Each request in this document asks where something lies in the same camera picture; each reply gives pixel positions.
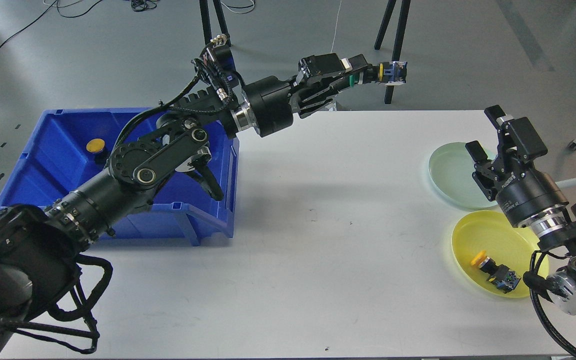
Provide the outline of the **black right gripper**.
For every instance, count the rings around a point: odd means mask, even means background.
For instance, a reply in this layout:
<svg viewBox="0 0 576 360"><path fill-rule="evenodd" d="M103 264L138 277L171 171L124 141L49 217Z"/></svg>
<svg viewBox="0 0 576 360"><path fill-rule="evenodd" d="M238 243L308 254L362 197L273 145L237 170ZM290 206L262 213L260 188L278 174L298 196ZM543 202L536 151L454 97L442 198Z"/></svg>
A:
<svg viewBox="0 0 576 360"><path fill-rule="evenodd" d="M548 209L566 207L569 201L558 185L534 167L548 149L530 120L511 117L500 105L485 108L484 114L497 130L497 157L491 161L477 140L465 144L474 162L471 175L483 196L496 202L515 228Z"/></svg>

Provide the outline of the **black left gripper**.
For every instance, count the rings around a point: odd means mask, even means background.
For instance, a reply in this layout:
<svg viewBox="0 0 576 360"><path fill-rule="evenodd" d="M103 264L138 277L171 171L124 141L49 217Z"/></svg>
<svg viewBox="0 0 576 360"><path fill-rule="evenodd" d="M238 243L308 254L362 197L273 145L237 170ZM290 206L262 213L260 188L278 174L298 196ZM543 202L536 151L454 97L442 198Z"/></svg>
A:
<svg viewBox="0 0 576 360"><path fill-rule="evenodd" d="M304 119L330 104L350 87L351 74L368 68L363 54L340 58L336 53L310 55L298 62L298 72L287 80L271 75L242 87L254 115L254 129L267 137L293 125L294 114Z"/></svg>

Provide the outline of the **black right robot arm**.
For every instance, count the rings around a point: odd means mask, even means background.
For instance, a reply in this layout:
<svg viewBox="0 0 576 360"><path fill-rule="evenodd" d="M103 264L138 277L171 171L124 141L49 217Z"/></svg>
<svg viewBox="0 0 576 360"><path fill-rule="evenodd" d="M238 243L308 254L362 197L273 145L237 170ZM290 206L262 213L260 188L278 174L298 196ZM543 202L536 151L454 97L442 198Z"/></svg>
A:
<svg viewBox="0 0 576 360"><path fill-rule="evenodd" d="M560 187L534 167L547 147L528 118L509 116L499 105L484 113L496 129L497 155L490 160L478 141L465 145L474 162L473 180L489 201L498 203L512 227L530 228L537 235L538 249L522 280L546 332L576 358L576 347L554 328L541 305L544 299L576 316L576 203L571 220Z"/></svg>

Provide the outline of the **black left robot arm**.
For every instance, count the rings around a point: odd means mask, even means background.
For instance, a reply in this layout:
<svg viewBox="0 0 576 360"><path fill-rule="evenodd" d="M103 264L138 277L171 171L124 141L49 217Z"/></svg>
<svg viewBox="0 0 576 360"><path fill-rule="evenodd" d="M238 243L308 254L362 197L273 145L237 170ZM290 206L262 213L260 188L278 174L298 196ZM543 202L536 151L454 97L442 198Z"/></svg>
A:
<svg viewBox="0 0 576 360"><path fill-rule="evenodd" d="M387 79L386 65L370 64L362 54L323 54L301 59L287 80L268 76L247 84L226 60L227 39L220 34L208 41L192 61L195 76L176 98L126 123L105 166L90 180L46 208L0 209L0 352L14 333L58 342L32 330L88 338L90 347L78 351L96 351L100 335L92 309L113 268L84 252L103 233L113 234L127 215L150 210L174 172L222 200L208 166L207 125L220 122L230 138L250 128L265 137L347 88Z"/></svg>

